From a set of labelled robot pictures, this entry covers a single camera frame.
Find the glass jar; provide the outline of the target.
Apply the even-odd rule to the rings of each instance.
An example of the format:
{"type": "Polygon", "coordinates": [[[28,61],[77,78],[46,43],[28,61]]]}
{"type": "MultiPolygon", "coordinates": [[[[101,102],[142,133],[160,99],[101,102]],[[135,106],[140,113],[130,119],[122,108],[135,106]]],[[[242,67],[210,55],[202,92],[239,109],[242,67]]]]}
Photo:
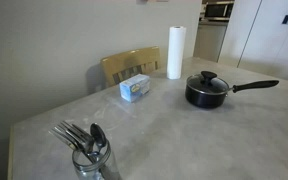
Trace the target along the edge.
{"type": "Polygon", "coordinates": [[[72,163],[79,180],[122,180],[110,143],[87,158],[81,151],[72,153],[72,163]]]}

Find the blue tissue box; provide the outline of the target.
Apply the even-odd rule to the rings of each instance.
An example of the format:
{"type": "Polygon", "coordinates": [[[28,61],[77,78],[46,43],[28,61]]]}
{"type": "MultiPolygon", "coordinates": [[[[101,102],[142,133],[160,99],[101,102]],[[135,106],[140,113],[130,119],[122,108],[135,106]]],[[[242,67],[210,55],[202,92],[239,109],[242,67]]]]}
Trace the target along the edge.
{"type": "Polygon", "coordinates": [[[150,90],[150,77],[143,74],[137,74],[119,84],[121,97],[134,102],[150,90]]]}

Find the microwave oven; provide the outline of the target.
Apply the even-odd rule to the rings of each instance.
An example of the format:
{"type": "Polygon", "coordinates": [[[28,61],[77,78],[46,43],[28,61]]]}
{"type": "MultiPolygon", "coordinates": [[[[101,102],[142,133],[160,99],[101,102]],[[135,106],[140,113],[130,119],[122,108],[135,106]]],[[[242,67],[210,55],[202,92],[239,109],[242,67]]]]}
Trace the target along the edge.
{"type": "Polygon", "coordinates": [[[208,20],[228,21],[230,19],[234,2],[217,1],[206,4],[204,17],[208,20]]]}

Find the black wall device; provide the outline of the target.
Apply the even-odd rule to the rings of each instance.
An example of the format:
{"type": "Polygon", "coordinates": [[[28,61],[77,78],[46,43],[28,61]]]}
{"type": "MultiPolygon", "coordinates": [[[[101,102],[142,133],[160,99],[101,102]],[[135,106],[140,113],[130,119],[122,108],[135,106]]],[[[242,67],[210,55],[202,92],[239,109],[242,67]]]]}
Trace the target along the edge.
{"type": "Polygon", "coordinates": [[[285,15],[282,24],[288,24],[288,15],[285,15]]]}

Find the silver spoon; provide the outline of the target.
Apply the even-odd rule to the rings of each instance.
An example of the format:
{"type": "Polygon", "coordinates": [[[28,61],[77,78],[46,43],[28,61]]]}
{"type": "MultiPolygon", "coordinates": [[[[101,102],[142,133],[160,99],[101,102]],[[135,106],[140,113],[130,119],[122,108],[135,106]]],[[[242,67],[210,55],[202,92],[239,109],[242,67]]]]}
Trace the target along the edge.
{"type": "Polygon", "coordinates": [[[101,149],[107,145],[107,139],[104,131],[97,123],[92,123],[90,126],[90,133],[96,146],[95,151],[100,153],[101,149]]]}

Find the wooden chair by wall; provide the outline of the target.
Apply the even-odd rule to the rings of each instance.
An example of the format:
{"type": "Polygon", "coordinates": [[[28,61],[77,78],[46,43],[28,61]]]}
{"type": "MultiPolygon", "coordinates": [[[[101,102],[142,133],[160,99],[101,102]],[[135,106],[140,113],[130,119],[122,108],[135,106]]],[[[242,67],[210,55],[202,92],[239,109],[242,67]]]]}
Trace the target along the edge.
{"type": "Polygon", "coordinates": [[[129,50],[100,61],[109,86],[119,84],[137,74],[149,74],[160,68],[158,46],[129,50]]]}

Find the silver fork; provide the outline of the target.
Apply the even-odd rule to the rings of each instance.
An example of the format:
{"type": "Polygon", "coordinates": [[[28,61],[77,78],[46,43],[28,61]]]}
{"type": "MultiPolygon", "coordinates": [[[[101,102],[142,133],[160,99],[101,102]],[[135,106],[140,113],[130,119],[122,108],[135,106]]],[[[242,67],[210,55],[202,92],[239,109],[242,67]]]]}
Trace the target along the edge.
{"type": "Polygon", "coordinates": [[[69,124],[66,121],[62,121],[61,125],[70,133],[70,136],[74,140],[78,141],[83,146],[83,149],[87,154],[93,151],[94,140],[90,134],[77,125],[69,124]]]}
{"type": "Polygon", "coordinates": [[[61,130],[59,127],[54,127],[50,130],[50,133],[72,150],[82,150],[84,148],[83,141],[70,130],[61,130]]]}

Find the white paper towel roll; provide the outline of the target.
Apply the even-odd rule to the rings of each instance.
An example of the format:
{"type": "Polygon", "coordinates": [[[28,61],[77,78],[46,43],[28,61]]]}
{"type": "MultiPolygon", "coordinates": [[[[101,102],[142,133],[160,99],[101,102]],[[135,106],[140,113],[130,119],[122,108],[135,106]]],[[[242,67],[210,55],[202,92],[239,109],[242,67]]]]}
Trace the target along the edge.
{"type": "Polygon", "coordinates": [[[181,77],[185,37],[185,27],[173,26],[169,29],[169,46],[167,60],[168,79],[179,79],[181,77]]]}

